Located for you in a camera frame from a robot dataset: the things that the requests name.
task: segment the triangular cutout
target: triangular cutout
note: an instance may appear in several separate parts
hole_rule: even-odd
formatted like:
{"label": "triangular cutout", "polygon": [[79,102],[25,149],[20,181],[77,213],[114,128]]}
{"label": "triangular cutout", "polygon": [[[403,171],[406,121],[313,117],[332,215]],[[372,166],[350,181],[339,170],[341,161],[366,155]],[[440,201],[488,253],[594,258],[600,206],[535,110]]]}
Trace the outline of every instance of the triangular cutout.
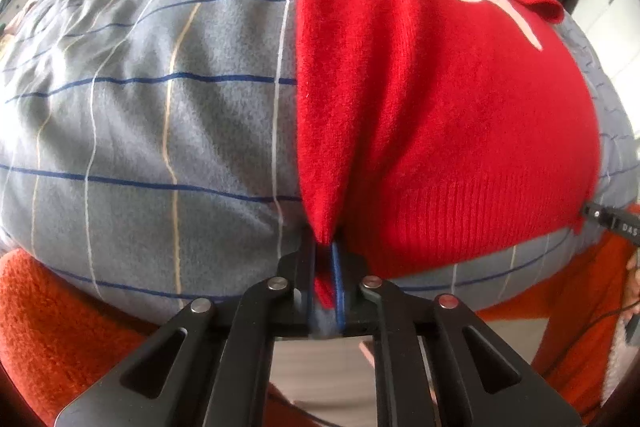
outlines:
{"label": "triangular cutout", "polygon": [[498,393],[521,380],[520,374],[476,328],[467,326],[462,333],[474,359],[482,387],[489,394]]}
{"label": "triangular cutout", "polygon": [[122,376],[122,385],[149,399],[158,398],[185,336],[183,330],[174,331],[146,359]]}

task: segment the bolt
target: bolt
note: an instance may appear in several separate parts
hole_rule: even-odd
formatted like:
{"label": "bolt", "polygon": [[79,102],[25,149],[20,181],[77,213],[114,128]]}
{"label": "bolt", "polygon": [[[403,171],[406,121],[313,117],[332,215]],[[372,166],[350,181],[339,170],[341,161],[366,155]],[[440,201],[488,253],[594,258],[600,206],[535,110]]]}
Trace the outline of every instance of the bolt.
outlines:
{"label": "bolt", "polygon": [[191,303],[191,311],[194,313],[204,313],[211,309],[211,301],[200,297]]}
{"label": "bolt", "polygon": [[367,275],[362,279],[362,285],[370,290],[380,288],[380,286],[382,286],[382,279],[377,275]]}
{"label": "bolt", "polygon": [[458,298],[455,295],[451,295],[450,293],[445,293],[444,295],[438,297],[438,304],[441,308],[444,308],[446,310],[452,310],[453,308],[456,308],[459,303],[460,301],[458,300]]}
{"label": "bolt", "polygon": [[289,281],[287,281],[284,277],[271,277],[267,281],[267,286],[270,290],[284,290],[289,285]]}

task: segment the black cable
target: black cable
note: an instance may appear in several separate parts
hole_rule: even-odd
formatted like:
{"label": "black cable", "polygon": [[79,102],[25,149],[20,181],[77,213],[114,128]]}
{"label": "black cable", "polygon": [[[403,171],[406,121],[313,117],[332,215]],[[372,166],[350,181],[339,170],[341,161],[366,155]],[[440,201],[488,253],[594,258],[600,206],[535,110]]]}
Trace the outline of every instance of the black cable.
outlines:
{"label": "black cable", "polygon": [[566,346],[563,350],[562,353],[560,353],[560,355],[558,355],[556,357],[556,359],[549,365],[549,367],[547,367],[543,372],[542,372],[542,378],[546,378],[549,376],[549,374],[551,374],[551,372],[558,367],[558,364],[560,362],[562,362],[562,359],[564,359],[564,357],[567,356],[567,353],[569,353],[569,351],[571,350],[572,347],[575,346],[575,344],[585,335],[585,333],[587,331],[589,331],[591,328],[593,328],[596,324],[598,324],[600,321],[606,319],[607,317],[611,317],[612,315],[620,315],[621,313],[627,312],[629,311],[631,308],[634,308],[636,306],[638,306],[638,304],[640,304],[640,300],[634,302],[633,304],[629,304],[629,306],[624,306],[622,308],[618,308],[617,310],[612,310],[610,312],[607,313],[603,313],[600,317],[598,317],[597,319],[595,319],[594,321],[591,321],[589,324],[587,324],[584,328],[582,328],[582,330],[580,330],[580,332],[575,336],[575,338],[569,343],[568,346]]}
{"label": "black cable", "polygon": [[286,407],[289,407],[290,409],[298,411],[300,414],[302,414],[302,415],[306,416],[307,418],[313,420],[318,425],[322,425],[323,427],[342,427],[341,425],[338,425],[337,423],[329,422],[328,420],[323,420],[322,418],[318,418],[318,416],[316,416],[315,414],[311,414],[311,413],[305,411],[304,409],[301,409],[297,405],[292,404],[286,398],[278,396],[277,394],[269,393],[268,397],[271,398],[272,400],[278,402],[278,403],[281,403],[282,405],[285,405]]}

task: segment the floor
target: floor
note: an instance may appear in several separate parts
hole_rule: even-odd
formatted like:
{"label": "floor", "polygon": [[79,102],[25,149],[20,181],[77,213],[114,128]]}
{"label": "floor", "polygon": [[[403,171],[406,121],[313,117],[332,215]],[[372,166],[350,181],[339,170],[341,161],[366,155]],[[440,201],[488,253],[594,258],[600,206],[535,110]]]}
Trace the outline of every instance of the floor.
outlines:
{"label": "floor", "polygon": [[[546,320],[489,324],[530,362]],[[376,426],[374,370],[358,349],[361,338],[276,343],[271,381],[294,404],[342,427]]]}

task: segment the red sweater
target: red sweater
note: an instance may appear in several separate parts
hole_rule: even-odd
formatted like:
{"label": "red sweater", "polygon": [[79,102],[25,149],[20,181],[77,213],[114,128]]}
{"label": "red sweater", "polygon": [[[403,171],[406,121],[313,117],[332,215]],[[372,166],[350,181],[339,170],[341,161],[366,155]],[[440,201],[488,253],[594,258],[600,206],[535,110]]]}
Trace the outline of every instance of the red sweater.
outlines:
{"label": "red sweater", "polygon": [[321,243],[384,277],[578,223],[599,149],[555,0],[298,0],[298,166]]}

